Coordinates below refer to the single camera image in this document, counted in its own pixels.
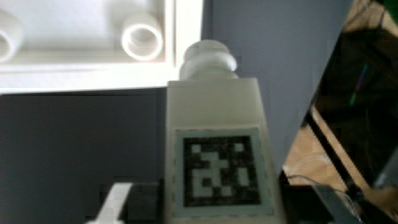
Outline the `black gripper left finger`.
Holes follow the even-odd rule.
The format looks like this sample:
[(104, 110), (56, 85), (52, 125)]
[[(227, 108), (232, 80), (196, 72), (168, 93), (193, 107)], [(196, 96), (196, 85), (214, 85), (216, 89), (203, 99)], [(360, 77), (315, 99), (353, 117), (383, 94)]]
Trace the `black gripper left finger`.
[(159, 184), (115, 182), (95, 216), (84, 224), (157, 224)]

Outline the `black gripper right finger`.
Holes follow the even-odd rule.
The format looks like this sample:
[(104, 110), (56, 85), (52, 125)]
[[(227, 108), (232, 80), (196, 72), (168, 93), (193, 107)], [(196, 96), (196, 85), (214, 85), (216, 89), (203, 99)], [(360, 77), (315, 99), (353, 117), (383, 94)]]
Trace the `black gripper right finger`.
[(346, 194), (301, 175), (278, 175), (287, 224), (362, 224)]

